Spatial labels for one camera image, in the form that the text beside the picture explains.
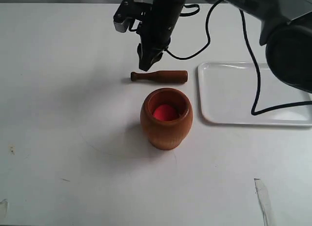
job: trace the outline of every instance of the white plastic tray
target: white plastic tray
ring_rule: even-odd
[[[308,93],[280,82],[267,64],[259,67],[262,84],[256,111],[311,99]],[[312,106],[251,115],[257,80],[252,63],[202,63],[197,71],[201,112],[212,123],[312,126]]]

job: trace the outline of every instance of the table surface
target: table surface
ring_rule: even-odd
[[[180,18],[170,50],[206,42],[210,5]],[[139,112],[161,84],[130,83],[139,36],[114,30],[112,4],[0,4],[0,201],[3,224],[262,226],[254,187],[269,190],[279,226],[312,222],[310,129],[212,126],[198,108],[196,67],[250,62],[239,11],[219,5],[212,42],[188,61],[164,54],[156,70],[187,70],[192,129],[173,151],[143,136]],[[261,24],[246,17],[259,62]]]

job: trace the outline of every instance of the robotic arm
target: robotic arm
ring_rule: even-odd
[[[114,15],[117,31],[132,29],[141,37],[139,68],[148,71],[160,61],[186,0],[124,0]],[[215,3],[218,0],[206,0]],[[274,75],[284,83],[312,93],[312,0],[223,0],[262,21],[260,45]]]

